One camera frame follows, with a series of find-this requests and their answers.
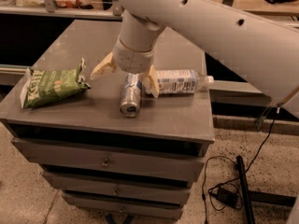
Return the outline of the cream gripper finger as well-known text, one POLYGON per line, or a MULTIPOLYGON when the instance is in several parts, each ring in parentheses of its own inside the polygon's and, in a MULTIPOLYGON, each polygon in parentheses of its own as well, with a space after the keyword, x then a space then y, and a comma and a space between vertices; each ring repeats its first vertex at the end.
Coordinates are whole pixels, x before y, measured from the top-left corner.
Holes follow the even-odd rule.
POLYGON ((90 75, 91 80, 96 80, 100 76, 110 75, 115 72, 117 65, 113 59, 113 54, 109 53, 98 65, 96 65, 90 75))
POLYGON ((147 94, 152 94, 154 98, 159 96, 159 83, 157 73, 153 65, 146 72, 142 73, 141 81, 147 94))

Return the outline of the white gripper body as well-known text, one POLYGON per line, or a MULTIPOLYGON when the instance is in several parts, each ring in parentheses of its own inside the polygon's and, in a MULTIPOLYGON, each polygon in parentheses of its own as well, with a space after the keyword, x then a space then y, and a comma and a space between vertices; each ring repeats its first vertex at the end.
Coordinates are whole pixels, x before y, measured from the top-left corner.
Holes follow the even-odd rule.
POLYGON ((154 51, 139 52, 128 49, 118 42, 114 46, 112 54, 116 65, 122 71, 138 74, 147 71, 152 66, 154 51))

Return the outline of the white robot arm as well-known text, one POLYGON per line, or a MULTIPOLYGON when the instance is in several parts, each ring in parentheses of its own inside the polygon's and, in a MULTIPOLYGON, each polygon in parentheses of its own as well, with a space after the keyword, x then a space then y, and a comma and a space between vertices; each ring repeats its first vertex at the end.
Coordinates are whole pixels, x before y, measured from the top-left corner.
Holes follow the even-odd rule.
POLYGON ((299 118, 299 31, 210 0, 118 0, 121 31, 91 78, 153 65, 155 43, 172 28, 299 118))

